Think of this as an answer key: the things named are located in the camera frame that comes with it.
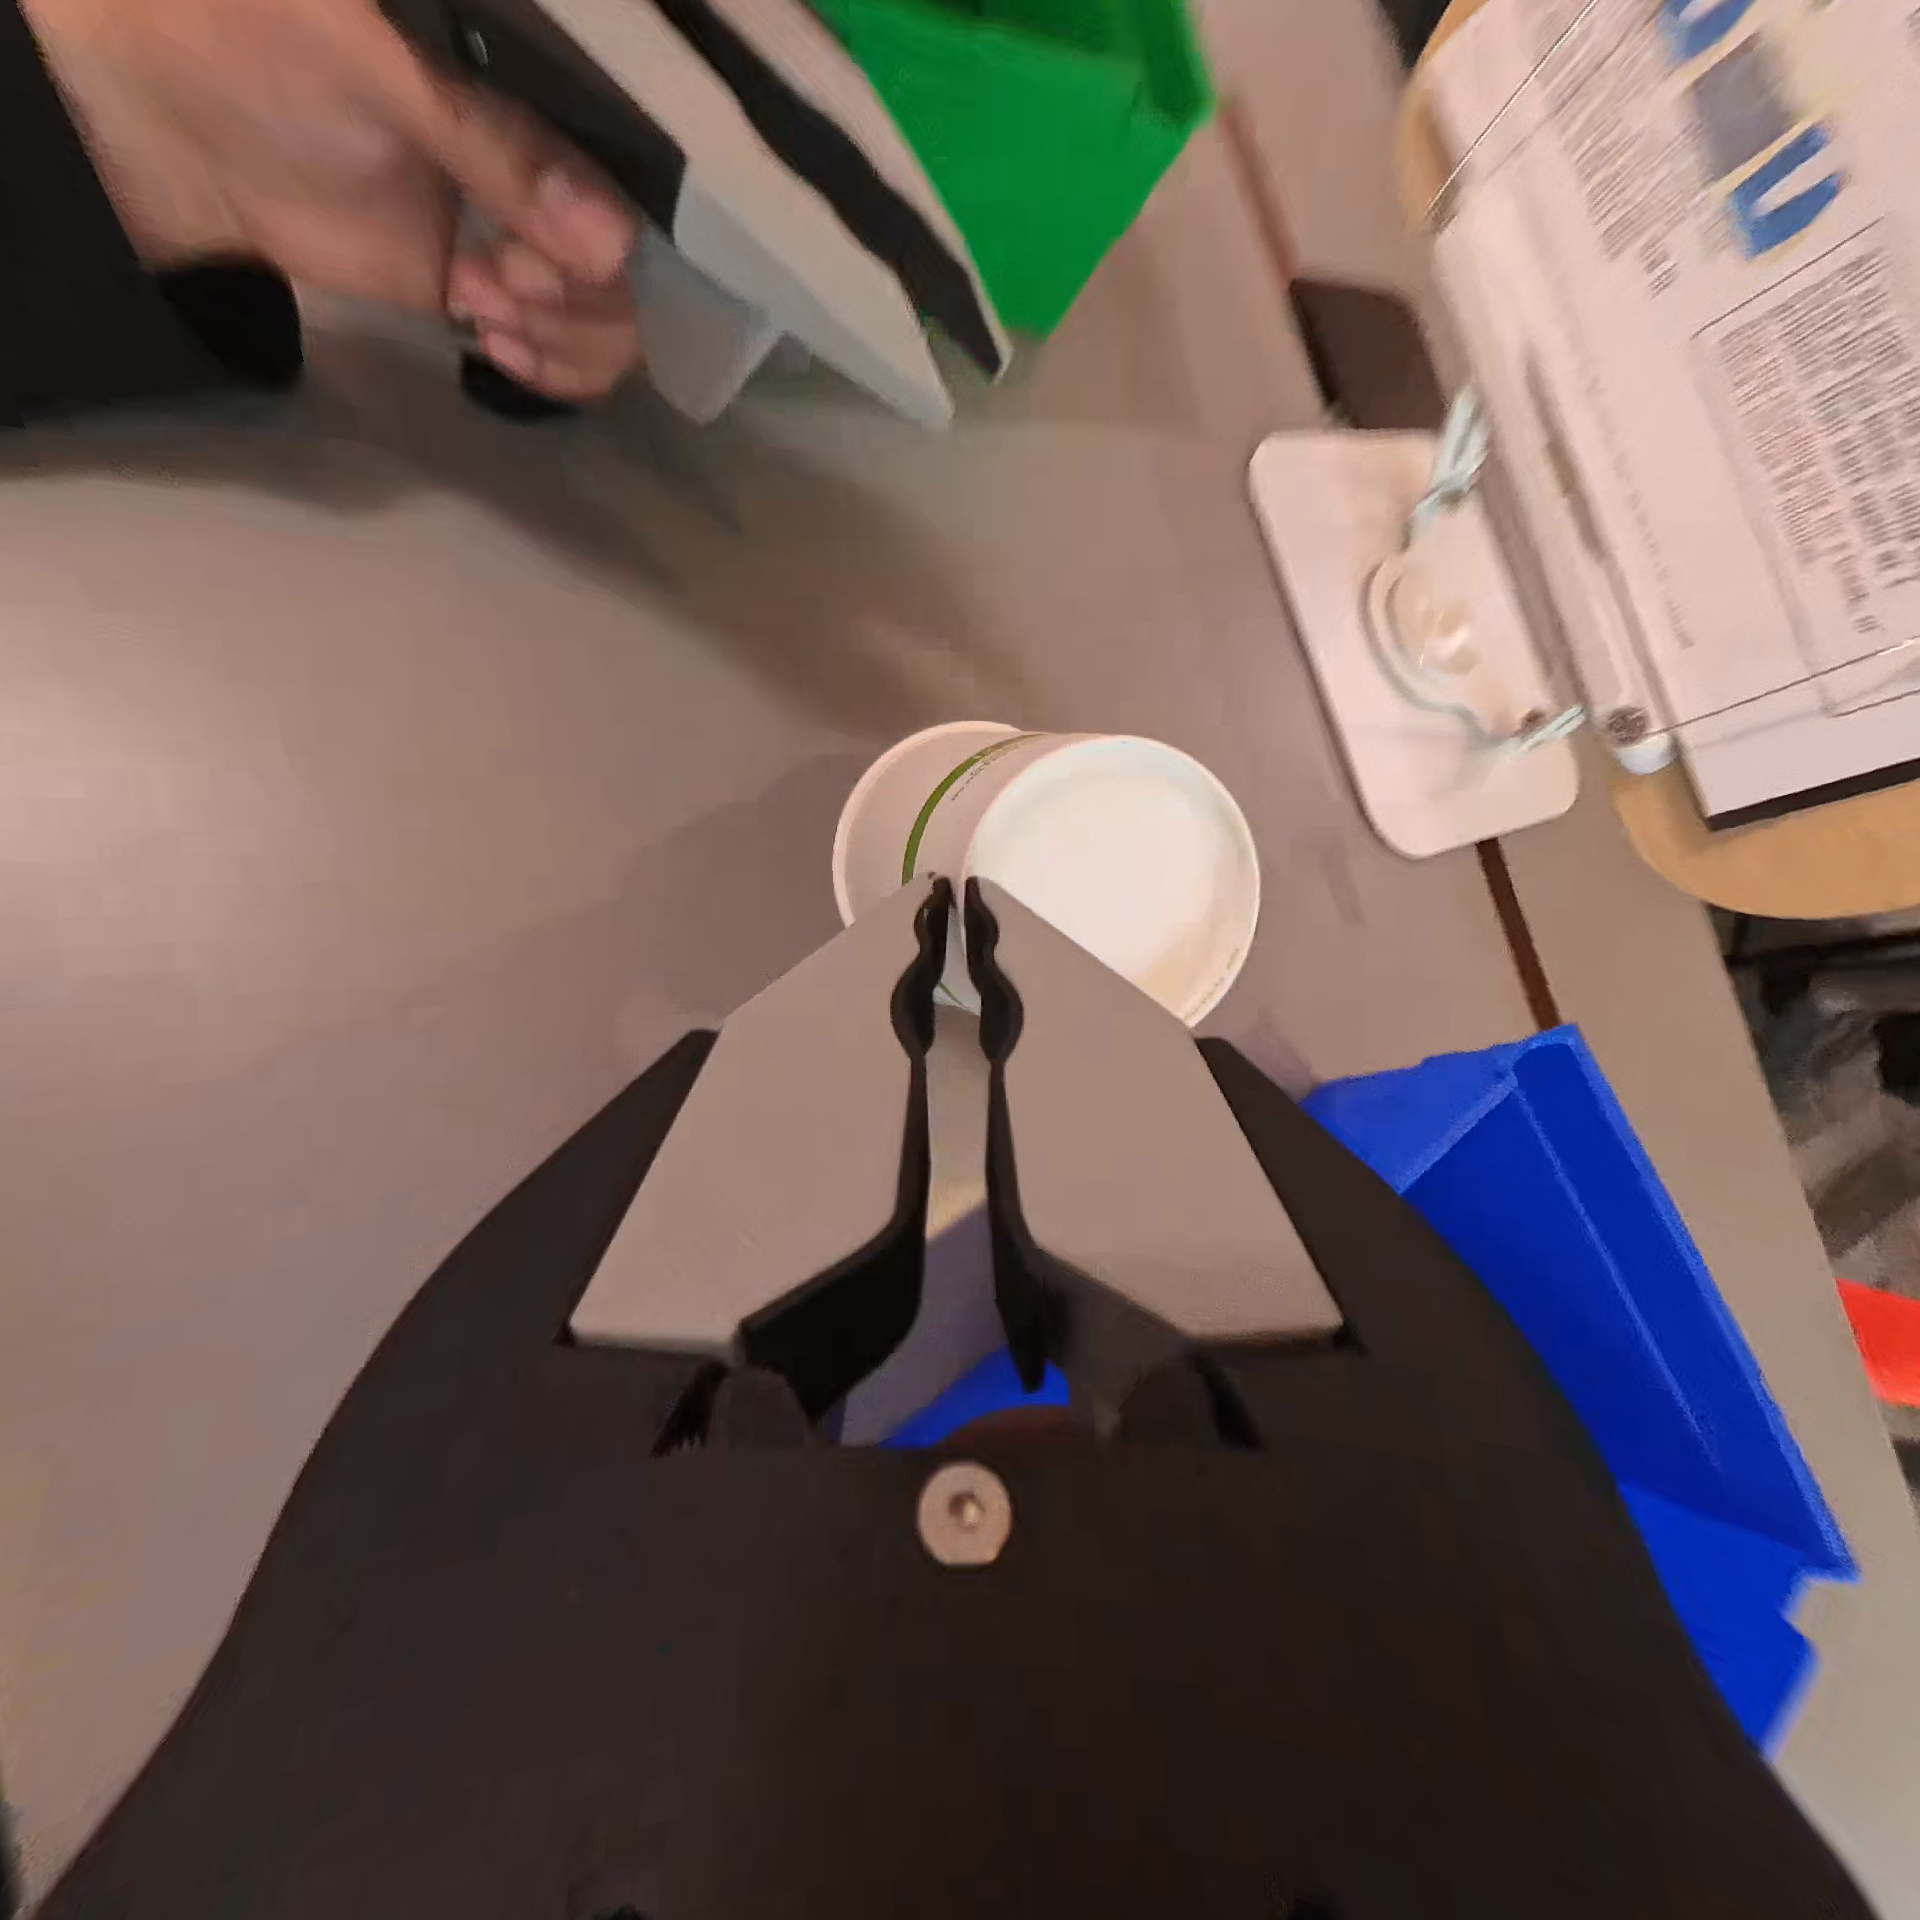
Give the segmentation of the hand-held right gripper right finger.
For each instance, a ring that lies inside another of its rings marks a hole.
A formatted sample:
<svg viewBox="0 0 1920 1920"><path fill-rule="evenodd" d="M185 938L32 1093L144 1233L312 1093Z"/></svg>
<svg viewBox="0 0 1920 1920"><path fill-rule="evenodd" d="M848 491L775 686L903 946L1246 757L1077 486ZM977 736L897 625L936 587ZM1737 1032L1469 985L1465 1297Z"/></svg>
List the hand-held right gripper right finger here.
<svg viewBox="0 0 1920 1920"><path fill-rule="evenodd" d="M967 881L993 1302L1023 1382L1097 1433L1156 1376L1317 1352L1346 1316L1183 1019Z"/></svg>

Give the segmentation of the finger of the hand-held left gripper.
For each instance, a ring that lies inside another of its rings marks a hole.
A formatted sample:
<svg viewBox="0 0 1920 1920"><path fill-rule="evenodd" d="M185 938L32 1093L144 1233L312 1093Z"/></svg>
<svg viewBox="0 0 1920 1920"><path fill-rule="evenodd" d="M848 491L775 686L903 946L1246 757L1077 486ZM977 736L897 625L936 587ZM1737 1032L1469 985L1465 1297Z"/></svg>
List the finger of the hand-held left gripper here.
<svg viewBox="0 0 1920 1920"><path fill-rule="evenodd" d="M887 268L920 320L982 378L1009 346L967 237L887 104L802 2L660 2L761 145Z"/></svg>
<svg viewBox="0 0 1920 1920"><path fill-rule="evenodd" d="M944 428L952 398L890 269L751 125L742 104L655 4L560 2L543 14L665 133L684 174L649 210L630 266L647 374L705 425L781 346L894 413Z"/></svg>

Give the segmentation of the white paper cup green band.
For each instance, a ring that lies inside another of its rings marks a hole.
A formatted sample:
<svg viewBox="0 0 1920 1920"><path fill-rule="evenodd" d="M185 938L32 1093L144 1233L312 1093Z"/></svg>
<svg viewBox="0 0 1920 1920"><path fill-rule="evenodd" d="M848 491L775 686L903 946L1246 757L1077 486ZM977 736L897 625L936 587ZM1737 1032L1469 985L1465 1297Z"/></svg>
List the white paper cup green band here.
<svg viewBox="0 0 1920 1920"><path fill-rule="evenodd" d="M855 781L831 840L842 924L917 877L989 881L1199 1026L1257 938L1262 875L1207 765L1144 736L925 728Z"/></svg>

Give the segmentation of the person's left forearm black sleeve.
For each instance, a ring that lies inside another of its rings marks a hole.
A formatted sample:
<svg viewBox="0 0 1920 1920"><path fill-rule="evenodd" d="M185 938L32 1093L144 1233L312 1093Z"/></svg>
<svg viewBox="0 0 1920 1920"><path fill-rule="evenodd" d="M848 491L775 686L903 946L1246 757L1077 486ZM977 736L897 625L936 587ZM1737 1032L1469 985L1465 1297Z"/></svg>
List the person's left forearm black sleeve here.
<svg viewBox="0 0 1920 1920"><path fill-rule="evenodd" d="M21 4L1 9L4 428L304 371L293 283L246 257L157 268L132 248Z"/></svg>

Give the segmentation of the white metal stand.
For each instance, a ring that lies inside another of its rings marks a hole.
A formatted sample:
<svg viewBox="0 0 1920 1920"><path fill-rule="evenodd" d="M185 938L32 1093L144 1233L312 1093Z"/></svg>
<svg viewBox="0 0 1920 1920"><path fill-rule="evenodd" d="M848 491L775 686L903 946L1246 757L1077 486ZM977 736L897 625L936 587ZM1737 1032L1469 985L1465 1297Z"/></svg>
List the white metal stand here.
<svg viewBox="0 0 1920 1920"><path fill-rule="evenodd" d="M1246 472L1359 812L1413 860L1565 816L1583 733L1633 777L1674 758L1592 516L1561 493L1580 556L1551 638L1486 504L1493 452L1462 389L1434 429L1272 435Z"/></svg>

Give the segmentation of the person's left hand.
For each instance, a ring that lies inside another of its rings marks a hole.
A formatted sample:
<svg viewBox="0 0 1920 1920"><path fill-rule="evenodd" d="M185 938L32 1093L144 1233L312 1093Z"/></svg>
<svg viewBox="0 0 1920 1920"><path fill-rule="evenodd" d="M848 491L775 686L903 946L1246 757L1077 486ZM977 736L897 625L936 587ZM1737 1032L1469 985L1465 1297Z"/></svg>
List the person's left hand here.
<svg viewBox="0 0 1920 1920"><path fill-rule="evenodd" d="M310 294L440 320L550 401L601 401L639 369L617 195L377 4L22 17L144 266L245 259Z"/></svg>

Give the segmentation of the blue plastic bin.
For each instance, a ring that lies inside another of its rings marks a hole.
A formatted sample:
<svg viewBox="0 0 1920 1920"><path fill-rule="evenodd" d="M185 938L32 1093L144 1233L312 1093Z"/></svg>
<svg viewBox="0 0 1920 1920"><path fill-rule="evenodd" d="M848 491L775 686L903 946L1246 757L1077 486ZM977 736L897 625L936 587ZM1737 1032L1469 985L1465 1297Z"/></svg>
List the blue plastic bin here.
<svg viewBox="0 0 1920 1920"><path fill-rule="evenodd" d="M1665 1603L1775 1757L1816 1677L1794 1621L1857 1562L1575 1026L1322 1084L1304 1113L1437 1233L1592 1440Z"/></svg>

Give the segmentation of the green plastic bin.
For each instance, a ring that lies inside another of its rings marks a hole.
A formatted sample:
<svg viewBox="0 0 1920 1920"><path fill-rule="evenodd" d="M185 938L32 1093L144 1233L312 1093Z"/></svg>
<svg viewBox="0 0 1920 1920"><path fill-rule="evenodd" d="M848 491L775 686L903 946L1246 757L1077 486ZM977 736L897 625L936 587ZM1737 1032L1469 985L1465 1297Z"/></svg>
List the green plastic bin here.
<svg viewBox="0 0 1920 1920"><path fill-rule="evenodd" d="M1047 339L1216 105L1186 2L820 2L1015 331Z"/></svg>

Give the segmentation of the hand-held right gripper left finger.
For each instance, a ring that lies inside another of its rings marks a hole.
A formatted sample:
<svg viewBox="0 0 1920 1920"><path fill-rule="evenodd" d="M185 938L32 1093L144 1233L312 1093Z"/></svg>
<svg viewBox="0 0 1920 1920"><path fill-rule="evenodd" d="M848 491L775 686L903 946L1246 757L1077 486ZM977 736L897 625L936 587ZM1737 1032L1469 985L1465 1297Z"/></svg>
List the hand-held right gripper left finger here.
<svg viewBox="0 0 1920 1920"><path fill-rule="evenodd" d="M582 1349L757 1369L815 1419L920 1313L952 886L911 881L714 1032L573 1305Z"/></svg>

